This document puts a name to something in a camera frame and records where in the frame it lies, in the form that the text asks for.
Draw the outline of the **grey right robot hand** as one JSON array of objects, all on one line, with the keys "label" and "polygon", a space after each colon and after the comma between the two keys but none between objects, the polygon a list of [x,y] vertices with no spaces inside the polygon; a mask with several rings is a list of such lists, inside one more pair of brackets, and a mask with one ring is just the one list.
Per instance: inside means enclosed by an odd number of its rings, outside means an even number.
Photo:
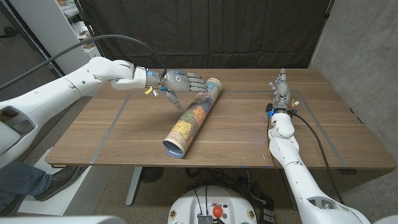
[{"label": "grey right robot hand", "polygon": [[269,85],[271,86],[274,94],[273,108],[282,108],[287,110],[290,107],[291,92],[287,84],[285,68],[281,68],[275,83],[270,82]]}]

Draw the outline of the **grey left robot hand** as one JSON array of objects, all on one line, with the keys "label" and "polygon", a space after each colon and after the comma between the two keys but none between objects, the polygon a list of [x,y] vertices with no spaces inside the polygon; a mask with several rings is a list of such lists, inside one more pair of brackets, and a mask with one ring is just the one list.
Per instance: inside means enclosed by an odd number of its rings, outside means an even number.
[{"label": "grey left robot hand", "polygon": [[178,109],[182,109],[176,92],[208,92],[206,81],[196,73],[183,70],[168,70],[165,74],[166,99],[172,102]]}]

